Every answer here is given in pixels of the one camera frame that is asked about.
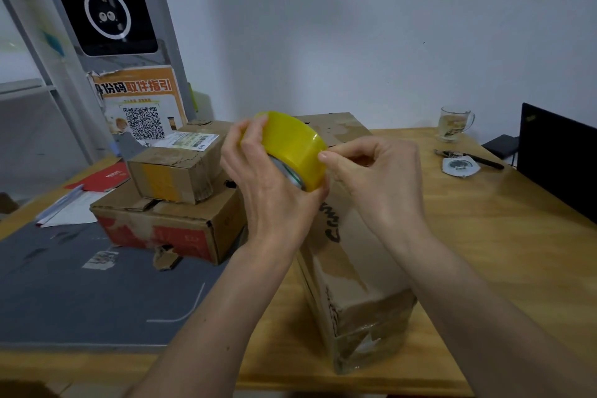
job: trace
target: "black laptop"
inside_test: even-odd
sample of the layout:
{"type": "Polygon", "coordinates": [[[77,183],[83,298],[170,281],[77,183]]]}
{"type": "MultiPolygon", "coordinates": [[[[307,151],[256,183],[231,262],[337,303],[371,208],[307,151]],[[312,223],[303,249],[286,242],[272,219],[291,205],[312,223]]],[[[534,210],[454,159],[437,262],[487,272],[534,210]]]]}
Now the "black laptop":
{"type": "Polygon", "coordinates": [[[597,223],[597,129],[522,104],[518,171],[597,223]]]}

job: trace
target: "orange poster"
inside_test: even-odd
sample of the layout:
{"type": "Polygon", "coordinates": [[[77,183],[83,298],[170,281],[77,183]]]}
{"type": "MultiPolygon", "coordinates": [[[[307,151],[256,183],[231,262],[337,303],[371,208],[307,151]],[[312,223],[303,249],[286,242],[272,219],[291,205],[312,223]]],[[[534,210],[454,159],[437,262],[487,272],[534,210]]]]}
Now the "orange poster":
{"type": "Polygon", "coordinates": [[[90,75],[113,134],[130,132],[152,145],[187,123],[171,66],[90,75]]]}

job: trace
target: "gray desk mat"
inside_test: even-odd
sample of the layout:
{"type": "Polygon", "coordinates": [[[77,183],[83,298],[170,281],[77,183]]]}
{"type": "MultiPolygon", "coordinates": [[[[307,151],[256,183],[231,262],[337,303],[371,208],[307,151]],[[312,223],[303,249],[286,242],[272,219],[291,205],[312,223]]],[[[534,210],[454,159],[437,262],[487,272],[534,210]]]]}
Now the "gray desk mat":
{"type": "Polygon", "coordinates": [[[97,223],[28,224],[0,241],[0,347],[159,351],[226,265],[185,258],[157,271],[151,251],[111,245],[97,223]],[[113,267],[82,268],[108,249],[113,267]]]}

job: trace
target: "glass mug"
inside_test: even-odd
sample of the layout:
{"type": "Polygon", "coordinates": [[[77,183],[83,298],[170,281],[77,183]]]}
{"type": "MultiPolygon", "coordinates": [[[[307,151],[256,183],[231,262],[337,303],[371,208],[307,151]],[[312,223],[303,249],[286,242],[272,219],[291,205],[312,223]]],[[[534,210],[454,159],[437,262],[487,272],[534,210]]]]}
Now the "glass mug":
{"type": "Polygon", "coordinates": [[[437,124],[437,138],[443,142],[455,142],[459,134],[473,126],[473,123],[474,113],[470,110],[453,105],[444,106],[437,124]]]}

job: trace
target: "cardboard box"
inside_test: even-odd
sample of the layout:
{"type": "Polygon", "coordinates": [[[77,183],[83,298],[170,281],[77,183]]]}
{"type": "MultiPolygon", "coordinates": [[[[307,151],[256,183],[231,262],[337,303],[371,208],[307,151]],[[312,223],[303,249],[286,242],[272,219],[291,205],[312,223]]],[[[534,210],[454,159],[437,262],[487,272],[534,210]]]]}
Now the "cardboard box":
{"type": "MultiPolygon", "coordinates": [[[[328,146],[371,134],[349,113],[298,118],[328,146]]],[[[416,297],[342,184],[330,184],[297,264],[334,369],[347,373],[400,349],[416,297]]]]}
{"type": "Polygon", "coordinates": [[[209,198],[211,181],[221,172],[221,147],[232,123],[195,120],[180,132],[216,134],[205,151],[150,146],[128,161],[139,193],[146,198],[196,203],[209,198]]]}
{"type": "Polygon", "coordinates": [[[181,256],[220,264],[247,222],[238,189],[222,172],[211,198],[197,205],[142,197],[131,180],[91,206],[97,221],[118,246],[157,250],[172,246],[181,256]]]}

